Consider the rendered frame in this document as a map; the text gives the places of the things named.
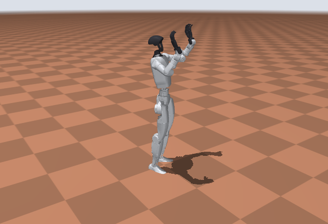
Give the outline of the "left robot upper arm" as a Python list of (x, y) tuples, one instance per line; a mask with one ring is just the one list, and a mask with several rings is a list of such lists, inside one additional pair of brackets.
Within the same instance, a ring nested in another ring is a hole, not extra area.
[[(173, 55), (167, 54), (167, 53), (163, 53), (163, 54), (168, 58), (169, 62), (172, 60)], [(179, 62), (184, 62), (185, 60), (186, 60), (186, 57), (182, 54)]]

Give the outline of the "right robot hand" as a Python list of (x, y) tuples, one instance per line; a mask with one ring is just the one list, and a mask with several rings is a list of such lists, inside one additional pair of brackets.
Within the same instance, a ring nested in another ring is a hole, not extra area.
[(177, 45), (177, 42), (176, 42), (176, 40), (175, 40), (175, 38), (174, 38), (174, 34), (175, 34), (175, 33), (176, 33), (175, 31), (172, 31), (171, 34), (170, 34), (171, 43), (172, 43), (173, 47), (175, 48), (174, 51), (177, 50), (178, 54), (182, 54), (182, 50), (181, 50), (181, 48)]

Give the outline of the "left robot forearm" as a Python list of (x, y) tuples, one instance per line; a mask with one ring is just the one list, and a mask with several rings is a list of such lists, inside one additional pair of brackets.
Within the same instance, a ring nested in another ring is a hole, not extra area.
[(196, 41), (192, 39), (192, 44), (188, 44), (186, 48), (183, 50), (183, 55), (188, 56), (191, 50), (194, 48), (194, 45), (196, 44)]

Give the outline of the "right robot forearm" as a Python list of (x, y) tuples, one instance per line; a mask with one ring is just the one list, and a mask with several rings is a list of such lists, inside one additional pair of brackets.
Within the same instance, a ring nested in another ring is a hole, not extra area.
[[(183, 50), (182, 50), (182, 54), (183, 54)], [(182, 54), (178, 54), (177, 50), (175, 51), (175, 54), (173, 55), (172, 60), (170, 61), (170, 63), (164, 69), (164, 74), (168, 74), (171, 69), (176, 68), (176, 65), (179, 62), (180, 57), (181, 57)]]

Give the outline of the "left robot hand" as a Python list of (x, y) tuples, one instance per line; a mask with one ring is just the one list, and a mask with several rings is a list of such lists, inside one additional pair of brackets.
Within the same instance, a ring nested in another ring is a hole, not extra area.
[(186, 36), (189, 38), (188, 41), (189, 41), (189, 44), (190, 44), (190, 45), (192, 44), (192, 39), (194, 39), (194, 38), (192, 37), (191, 26), (192, 26), (191, 24), (187, 24), (187, 25), (185, 26), (185, 34), (186, 34)]

